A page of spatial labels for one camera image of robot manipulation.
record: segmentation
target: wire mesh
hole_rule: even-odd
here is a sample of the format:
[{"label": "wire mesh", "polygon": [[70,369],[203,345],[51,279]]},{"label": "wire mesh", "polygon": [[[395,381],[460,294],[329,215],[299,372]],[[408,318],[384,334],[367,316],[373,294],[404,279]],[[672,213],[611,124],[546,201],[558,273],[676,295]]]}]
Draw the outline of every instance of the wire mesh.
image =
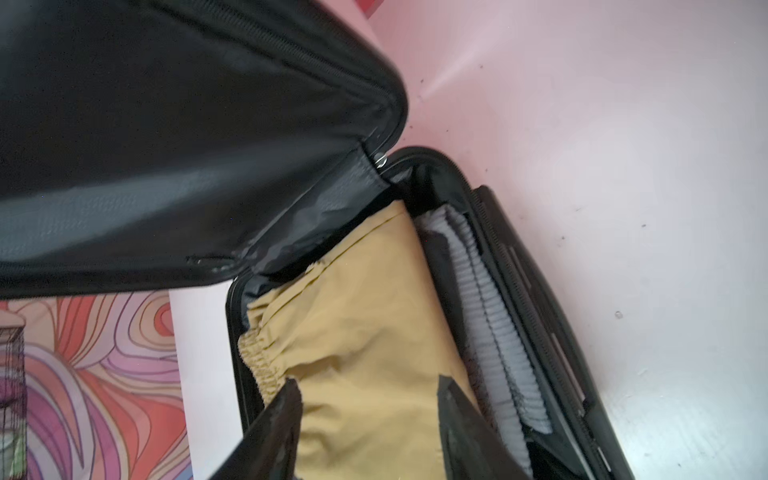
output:
[{"label": "wire mesh", "polygon": [[27,478],[24,327],[0,328],[0,478]]}]

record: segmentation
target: clothing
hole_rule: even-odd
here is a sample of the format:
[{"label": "clothing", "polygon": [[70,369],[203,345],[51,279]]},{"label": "clothing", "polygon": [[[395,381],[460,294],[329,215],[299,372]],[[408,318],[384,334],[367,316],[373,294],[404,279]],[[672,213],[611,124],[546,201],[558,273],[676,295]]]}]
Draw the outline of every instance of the clothing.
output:
[{"label": "clothing", "polygon": [[440,233],[449,243],[470,355],[476,359],[488,392],[489,409],[505,446],[531,474],[520,419],[542,433],[551,433],[552,426],[528,355],[480,258],[472,228],[447,204],[423,214],[415,223],[420,230]]},{"label": "clothing", "polygon": [[439,376],[475,400],[401,201],[248,316],[240,355],[264,402],[288,377],[301,390],[299,478],[445,478]]}]

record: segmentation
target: psychedelic patterned mat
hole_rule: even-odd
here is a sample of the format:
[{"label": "psychedelic patterned mat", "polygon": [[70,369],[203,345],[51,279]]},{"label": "psychedelic patterned mat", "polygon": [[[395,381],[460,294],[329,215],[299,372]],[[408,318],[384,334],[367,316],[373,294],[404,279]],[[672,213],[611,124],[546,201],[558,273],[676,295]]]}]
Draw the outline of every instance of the psychedelic patterned mat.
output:
[{"label": "psychedelic patterned mat", "polygon": [[188,480],[166,291],[0,301],[25,323],[30,480]]}]

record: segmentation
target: yellow fabric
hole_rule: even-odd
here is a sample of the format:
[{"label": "yellow fabric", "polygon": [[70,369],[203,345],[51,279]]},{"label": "yellow fabric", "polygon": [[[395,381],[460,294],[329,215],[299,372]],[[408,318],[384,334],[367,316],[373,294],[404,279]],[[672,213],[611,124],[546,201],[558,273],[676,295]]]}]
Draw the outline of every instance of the yellow fabric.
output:
[{"label": "yellow fabric", "polygon": [[475,397],[401,201],[252,302],[248,317],[240,355],[265,403],[286,377],[299,383],[298,478],[445,478],[438,376]]}]

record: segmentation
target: gray knit garment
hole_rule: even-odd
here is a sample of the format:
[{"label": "gray knit garment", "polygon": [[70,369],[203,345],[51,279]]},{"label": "gray knit garment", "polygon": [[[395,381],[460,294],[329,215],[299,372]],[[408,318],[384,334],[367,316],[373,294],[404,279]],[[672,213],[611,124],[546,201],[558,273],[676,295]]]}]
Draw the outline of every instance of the gray knit garment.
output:
[{"label": "gray knit garment", "polygon": [[531,459],[520,420],[541,433],[552,424],[536,377],[498,287],[478,253],[469,223],[443,205],[415,219],[420,230],[448,240],[462,301],[468,356],[476,360],[498,433],[515,461],[530,475]]}]

